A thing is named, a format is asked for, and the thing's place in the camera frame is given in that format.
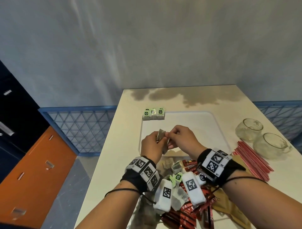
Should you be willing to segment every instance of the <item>black wristband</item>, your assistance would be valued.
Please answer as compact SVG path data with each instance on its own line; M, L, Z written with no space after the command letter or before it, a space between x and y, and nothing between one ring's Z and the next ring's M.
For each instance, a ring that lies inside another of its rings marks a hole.
M154 161L152 161L151 159L149 159L146 156L142 156L144 158L146 158L147 160L149 160L149 162L154 166L154 168L156 168L156 164ZM148 186L147 183L144 181L144 179L140 176L139 173L135 172L132 169L128 169L125 174L123 175L122 180L127 180L130 183L132 183L140 192L140 194L142 194L143 192L147 192L148 191Z
M242 170L245 171L246 169L238 164L237 162L233 161L232 159L229 160L229 162L226 164L222 174L219 177L216 177L213 173L209 172L209 170L205 167L202 166L202 163L204 162L204 160L206 159L206 157L209 155L209 153L212 151L212 149L206 149L205 151L203 151L198 159L197 162L198 164L200 164L200 168L209 176L211 177L214 181L211 181L210 179L207 179L207 182L212 183L213 185L223 185L225 183L225 181L229 178L229 176L232 175L232 173L235 170Z

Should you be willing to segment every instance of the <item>wire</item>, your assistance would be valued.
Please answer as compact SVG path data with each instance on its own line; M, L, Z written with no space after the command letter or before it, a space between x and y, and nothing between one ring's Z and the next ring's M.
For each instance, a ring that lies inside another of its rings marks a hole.
M156 204L156 202L150 200L148 197L146 197L144 194L141 194L137 189L129 189L129 188L122 188L122 189L113 189L109 192L106 193L105 197L109 194L109 193L112 193L112 192L116 192L116 191L134 191L134 192L137 192L139 195L142 195L144 198L146 198L150 203L153 203L153 204Z
M253 176L236 176L236 177L233 177L233 178L230 178L228 180L225 181L225 183L223 185L225 185L226 183L228 183L229 181L232 181L232 180L237 180L237 179L243 179L243 178L246 178L246 179L254 179L254 180L259 180L259 181L262 181L264 183L267 184L267 182L265 182L264 180L261 180L257 177L253 177ZM223 185L221 186L218 186L217 188L215 188L212 193L216 192L218 189L220 189Z

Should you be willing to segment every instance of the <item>glass mug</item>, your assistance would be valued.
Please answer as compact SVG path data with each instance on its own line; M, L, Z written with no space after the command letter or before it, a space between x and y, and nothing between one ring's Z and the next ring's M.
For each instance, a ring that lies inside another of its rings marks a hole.
M284 153L292 150L292 146L280 136L272 133L265 133L258 137L253 143L254 150L267 159L277 159Z
M253 142L261 136L263 125L258 120L252 118L244 119L235 129L236 135L246 142Z

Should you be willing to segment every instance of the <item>person's left hand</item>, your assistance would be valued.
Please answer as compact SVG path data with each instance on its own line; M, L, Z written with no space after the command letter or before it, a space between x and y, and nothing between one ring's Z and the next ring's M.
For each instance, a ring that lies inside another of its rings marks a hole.
M154 161L155 164L157 164L162 157L162 149L165 145L167 145L168 142L168 138L164 137L162 140L156 143L157 134L158 131L154 131L142 140L142 148L140 152L141 156L148 157Z

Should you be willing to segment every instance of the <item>person's right hand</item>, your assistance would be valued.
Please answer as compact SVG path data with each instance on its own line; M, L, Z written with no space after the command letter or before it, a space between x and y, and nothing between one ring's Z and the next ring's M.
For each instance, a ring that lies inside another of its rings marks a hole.
M197 160L198 156L207 148L200 144L194 133L185 126L176 125L170 132L165 133L170 138L168 149L179 147L187 153L193 160Z

